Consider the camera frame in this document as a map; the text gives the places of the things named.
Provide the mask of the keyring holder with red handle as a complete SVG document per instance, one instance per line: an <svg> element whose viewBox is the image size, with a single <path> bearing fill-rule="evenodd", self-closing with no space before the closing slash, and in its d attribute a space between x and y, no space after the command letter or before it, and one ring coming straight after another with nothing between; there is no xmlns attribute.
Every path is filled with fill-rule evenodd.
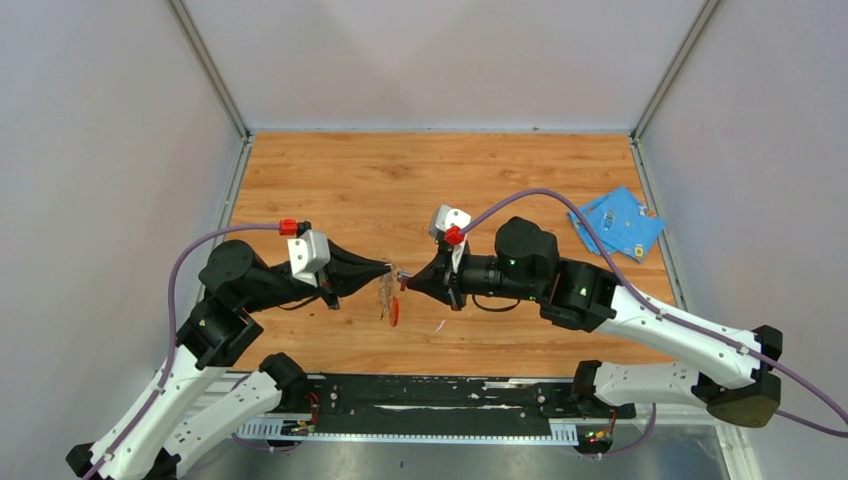
<svg viewBox="0 0 848 480"><path fill-rule="evenodd" d="M395 264L387 263L388 272L379 279L381 314L380 320L386 320L395 328L400 320L399 293L406 290L412 275Z"/></svg>

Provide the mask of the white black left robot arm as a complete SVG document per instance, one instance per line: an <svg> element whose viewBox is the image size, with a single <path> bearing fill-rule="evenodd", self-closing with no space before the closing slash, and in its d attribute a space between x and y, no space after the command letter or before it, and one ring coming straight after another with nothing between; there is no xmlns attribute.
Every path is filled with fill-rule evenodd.
<svg viewBox="0 0 848 480"><path fill-rule="evenodd" d="M307 376L289 356L266 358L235 390L189 416L197 399L263 332L255 312L343 297L390 273L384 261L350 253L314 230L288 240L288 261L270 266L243 240L215 247L198 278L203 297L181 326L147 390L103 437L66 457L79 479L178 479L249 419L277 408L298 411Z"/></svg>

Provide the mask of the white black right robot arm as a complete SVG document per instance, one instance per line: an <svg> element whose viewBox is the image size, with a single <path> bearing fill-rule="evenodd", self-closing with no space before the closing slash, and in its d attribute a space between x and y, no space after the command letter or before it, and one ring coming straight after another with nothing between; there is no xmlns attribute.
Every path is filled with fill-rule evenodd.
<svg viewBox="0 0 848 480"><path fill-rule="evenodd" d="M531 301L541 318L572 331L641 343L672 362L578 364L571 403L584 417L627 404L702 408L723 422L764 427L781 403L781 381L770 361L782 353L782 333L719 325L651 299L613 272L560 256L554 234L520 217L496 232L493 254L475 255L454 244L459 228L432 227L434 258L400 285L459 311L472 296Z"/></svg>

